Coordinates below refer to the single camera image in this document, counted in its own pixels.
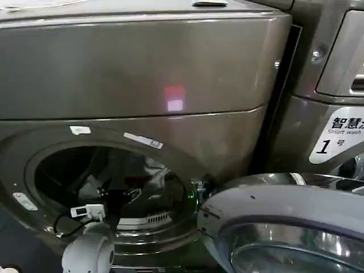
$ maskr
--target label with chinese text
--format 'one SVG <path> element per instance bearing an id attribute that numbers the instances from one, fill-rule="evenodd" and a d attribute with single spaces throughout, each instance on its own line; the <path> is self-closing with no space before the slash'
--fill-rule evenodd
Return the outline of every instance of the label with chinese text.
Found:
<path id="1" fill-rule="evenodd" d="M 328 120 L 309 161 L 321 164 L 364 141 L 364 107 L 343 107 Z"/>

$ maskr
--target open washing machine door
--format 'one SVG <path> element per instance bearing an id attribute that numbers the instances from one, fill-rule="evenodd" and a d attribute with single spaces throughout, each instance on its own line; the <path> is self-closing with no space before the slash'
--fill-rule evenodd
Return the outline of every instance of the open washing machine door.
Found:
<path id="1" fill-rule="evenodd" d="M 332 189 L 343 183 L 353 184 L 349 193 Z M 296 173 L 244 177 L 201 206 L 198 229 L 227 272 L 362 272 L 360 183 Z"/>

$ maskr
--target black wire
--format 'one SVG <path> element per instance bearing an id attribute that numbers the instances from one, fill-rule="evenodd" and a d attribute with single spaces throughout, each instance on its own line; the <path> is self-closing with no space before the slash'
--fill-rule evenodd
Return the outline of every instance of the black wire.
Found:
<path id="1" fill-rule="evenodd" d="M 69 210 L 66 210 L 65 212 L 58 215 L 57 219 L 55 220 L 55 223 L 53 224 L 54 233 L 56 233 L 56 234 L 58 233 L 57 225 L 58 225 L 59 221 L 61 220 L 61 218 L 66 217 L 66 216 L 70 216 L 70 215 L 71 215 L 71 213 L 69 212 Z"/>
<path id="2" fill-rule="evenodd" d="M 83 224 L 81 224 L 77 228 L 75 228 L 72 232 L 67 233 L 67 234 L 62 234 L 61 239 L 74 235 L 76 232 L 78 232 L 80 229 L 82 229 L 85 225 L 92 223 L 92 222 L 98 222 L 98 220 L 91 219 L 89 221 L 84 222 Z"/>
<path id="3" fill-rule="evenodd" d="M 59 223 L 59 221 L 61 220 L 61 218 L 63 217 L 69 217 L 71 214 L 69 212 L 69 210 L 66 210 L 65 212 L 61 213 L 60 215 L 58 215 L 55 223 L 53 224 L 53 231 L 55 234 L 58 233 L 58 230 L 57 230 L 57 225 Z M 70 237 L 72 235 L 74 235 L 74 233 L 78 232 L 80 229 L 82 229 L 85 225 L 89 224 L 89 223 L 92 223 L 92 222 L 98 222 L 98 220 L 95 220 L 95 219 L 91 219 L 89 221 L 86 221 L 84 222 L 83 224 L 81 224 L 80 226 L 78 226 L 77 228 L 75 228 L 73 231 L 71 231 L 70 233 L 66 233 L 66 234 L 62 234 L 61 235 L 61 238 L 66 238 L 66 237 Z"/>

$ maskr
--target washing machine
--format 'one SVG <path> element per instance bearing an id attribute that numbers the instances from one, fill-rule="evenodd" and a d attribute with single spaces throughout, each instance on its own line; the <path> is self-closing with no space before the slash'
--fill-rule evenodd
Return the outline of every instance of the washing machine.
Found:
<path id="1" fill-rule="evenodd" d="M 299 31 L 253 171 L 363 178 L 364 2 L 257 2 L 285 9 Z"/>
<path id="2" fill-rule="evenodd" d="M 246 174 L 290 27 L 248 1 L 3 1 L 2 205 L 62 252 L 64 213 L 103 199 L 115 267 L 212 266 L 198 201 Z"/>

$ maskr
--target screw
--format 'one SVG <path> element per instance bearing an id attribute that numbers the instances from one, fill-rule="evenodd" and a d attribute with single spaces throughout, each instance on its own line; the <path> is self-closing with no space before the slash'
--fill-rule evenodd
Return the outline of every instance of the screw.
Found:
<path id="1" fill-rule="evenodd" d="M 322 56 L 324 55 L 323 51 L 320 49 L 314 49 L 312 51 L 312 57 L 311 57 L 311 61 L 313 63 L 316 63 L 318 61 L 320 61 L 322 59 Z"/>

